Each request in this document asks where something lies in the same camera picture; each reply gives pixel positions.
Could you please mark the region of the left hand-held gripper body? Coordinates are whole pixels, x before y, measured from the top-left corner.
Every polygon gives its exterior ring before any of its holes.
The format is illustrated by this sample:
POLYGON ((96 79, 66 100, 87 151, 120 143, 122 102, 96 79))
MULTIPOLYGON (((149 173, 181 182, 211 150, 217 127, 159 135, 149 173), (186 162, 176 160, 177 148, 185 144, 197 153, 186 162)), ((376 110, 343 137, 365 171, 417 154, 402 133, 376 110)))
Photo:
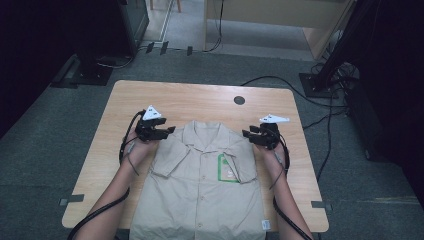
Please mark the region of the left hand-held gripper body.
POLYGON ((138 138, 142 141, 158 140, 156 138, 156 126, 151 126, 152 120, 162 118, 162 115, 154 108, 153 105, 149 105, 146 110, 141 113, 141 118, 136 125, 135 132, 138 138))

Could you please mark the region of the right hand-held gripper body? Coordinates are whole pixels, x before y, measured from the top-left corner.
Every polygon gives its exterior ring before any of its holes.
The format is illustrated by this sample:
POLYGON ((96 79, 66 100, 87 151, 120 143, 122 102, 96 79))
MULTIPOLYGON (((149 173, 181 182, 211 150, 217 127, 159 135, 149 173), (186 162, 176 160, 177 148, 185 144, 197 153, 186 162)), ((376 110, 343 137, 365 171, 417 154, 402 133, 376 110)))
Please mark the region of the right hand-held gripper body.
POLYGON ((290 119, 286 117, 268 114, 259 119, 260 126, 254 144, 264 146, 268 150, 273 150, 279 143, 285 145, 284 137, 278 129, 278 123, 289 122, 290 119))

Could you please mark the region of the beige short-sleeved shirt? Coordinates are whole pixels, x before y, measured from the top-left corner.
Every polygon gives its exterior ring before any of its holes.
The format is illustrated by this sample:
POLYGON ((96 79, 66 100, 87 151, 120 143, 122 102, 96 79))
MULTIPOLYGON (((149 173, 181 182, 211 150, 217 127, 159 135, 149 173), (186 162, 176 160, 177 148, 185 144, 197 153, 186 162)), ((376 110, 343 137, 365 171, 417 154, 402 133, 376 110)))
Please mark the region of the beige short-sleeved shirt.
POLYGON ((222 123, 192 121, 159 143, 130 240, 264 240, 253 146, 222 123))

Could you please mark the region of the person's left hand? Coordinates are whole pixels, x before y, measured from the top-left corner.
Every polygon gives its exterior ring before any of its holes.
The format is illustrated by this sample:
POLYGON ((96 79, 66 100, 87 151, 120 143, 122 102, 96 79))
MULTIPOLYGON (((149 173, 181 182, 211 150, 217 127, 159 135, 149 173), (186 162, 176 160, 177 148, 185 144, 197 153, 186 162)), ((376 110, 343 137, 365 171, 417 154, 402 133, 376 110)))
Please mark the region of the person's left hand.
POLYGON ((127 164, 130 167, 138 167, 147 157, 156 151, 158 141, 142 141, 131 128, 125 141, 123 158, 121 164, 127 164))

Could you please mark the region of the person's right hand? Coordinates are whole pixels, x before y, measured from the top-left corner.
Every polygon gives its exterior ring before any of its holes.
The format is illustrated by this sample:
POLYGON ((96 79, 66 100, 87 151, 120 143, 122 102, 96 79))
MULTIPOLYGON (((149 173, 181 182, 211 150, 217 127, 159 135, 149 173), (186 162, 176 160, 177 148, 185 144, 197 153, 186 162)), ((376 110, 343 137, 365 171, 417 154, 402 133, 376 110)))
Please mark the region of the person's right hand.
POLYGON ((260 145, 256 145, 256 148, 259 150, 263 163, 272 180, 285 175, 286 157, 281 143, 272 150, 260 145))

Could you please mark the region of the black metal stand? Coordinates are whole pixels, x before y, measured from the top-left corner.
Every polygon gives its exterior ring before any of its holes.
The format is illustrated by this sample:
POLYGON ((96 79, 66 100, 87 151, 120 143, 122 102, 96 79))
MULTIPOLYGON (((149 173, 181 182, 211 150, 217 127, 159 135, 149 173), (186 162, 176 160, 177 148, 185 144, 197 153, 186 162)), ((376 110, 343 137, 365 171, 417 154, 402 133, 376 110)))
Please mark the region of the black metal stand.
POLYGON ((361 58, 372 41, 375 20, 381 0, 358 0, 341 38, 322 68, 316 73, 300 73, 299 78, 307 97, 329 98, 336 83, 333 76, 345 62, 361 58))

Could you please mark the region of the grey tape piece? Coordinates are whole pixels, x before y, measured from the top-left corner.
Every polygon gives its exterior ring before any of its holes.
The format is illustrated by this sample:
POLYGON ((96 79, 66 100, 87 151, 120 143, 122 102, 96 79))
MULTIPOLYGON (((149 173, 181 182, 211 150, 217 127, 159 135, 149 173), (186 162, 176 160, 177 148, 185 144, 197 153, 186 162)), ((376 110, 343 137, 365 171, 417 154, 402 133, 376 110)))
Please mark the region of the grey tape piece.
POLYGON ((67 206, 69 203, 82 202, 84 200, 84 194, 71 195, 68 198, 61 198, 59 200, 59 206, 67 206))
POLYGON ((326 211, 332 211, 333 207, 329 202, 325 201, 312 201, 311 205, 313 208, 323 208, 326 211))

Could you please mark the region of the dark equipment box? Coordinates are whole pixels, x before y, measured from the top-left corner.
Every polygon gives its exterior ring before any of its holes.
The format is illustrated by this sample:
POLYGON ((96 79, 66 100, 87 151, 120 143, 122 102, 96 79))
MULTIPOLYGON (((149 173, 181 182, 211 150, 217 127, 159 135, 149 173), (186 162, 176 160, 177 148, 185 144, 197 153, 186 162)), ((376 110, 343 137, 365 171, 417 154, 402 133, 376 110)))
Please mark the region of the dark equipment box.
POLYGON ((371 91, 362 84, 347 90, 345 100, 361 137, 365 156, 373 162, 394 163, 396 131, 393 129, 392 104, 380 90, 371 91))

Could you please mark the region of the black monitor on stand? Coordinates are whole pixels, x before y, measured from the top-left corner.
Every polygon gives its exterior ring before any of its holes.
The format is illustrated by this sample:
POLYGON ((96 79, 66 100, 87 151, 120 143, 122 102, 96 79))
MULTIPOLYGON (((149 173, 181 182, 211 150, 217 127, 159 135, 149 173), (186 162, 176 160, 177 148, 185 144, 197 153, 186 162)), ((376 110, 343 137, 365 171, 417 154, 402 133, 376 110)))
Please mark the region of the black monitor on stand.
POLYGON ((105 86, 116 61, 131 61, 149 24, 146 0, 50 0, 74 54, 51 85, 105 86))

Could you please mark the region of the light wooden cabinet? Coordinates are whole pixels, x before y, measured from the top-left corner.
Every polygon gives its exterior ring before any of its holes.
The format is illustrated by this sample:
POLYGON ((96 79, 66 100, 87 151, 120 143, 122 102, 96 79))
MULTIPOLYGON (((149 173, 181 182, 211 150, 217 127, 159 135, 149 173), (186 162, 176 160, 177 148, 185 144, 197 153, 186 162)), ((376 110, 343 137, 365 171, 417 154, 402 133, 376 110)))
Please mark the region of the light wooden cabinet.
POLYGON ((355 0, 204 0, 204 22, 223 20, 301 27, 311 54, 318 60, 330 38, 348 21, 355 0))

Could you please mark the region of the dark curtain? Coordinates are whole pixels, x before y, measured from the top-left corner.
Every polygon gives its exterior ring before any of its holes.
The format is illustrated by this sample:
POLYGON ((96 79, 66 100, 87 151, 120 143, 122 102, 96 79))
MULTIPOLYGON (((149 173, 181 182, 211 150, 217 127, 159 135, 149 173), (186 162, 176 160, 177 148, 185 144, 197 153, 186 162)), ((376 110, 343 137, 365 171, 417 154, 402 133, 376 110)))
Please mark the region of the dark curtain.
POLYGON ((424 0, 376 0, 361 27, 361 82, 382 126, 373 147, 424 208, 424 0))
POLYGON ((0 138, 73 54, 53 0, 0 0, 0 138))

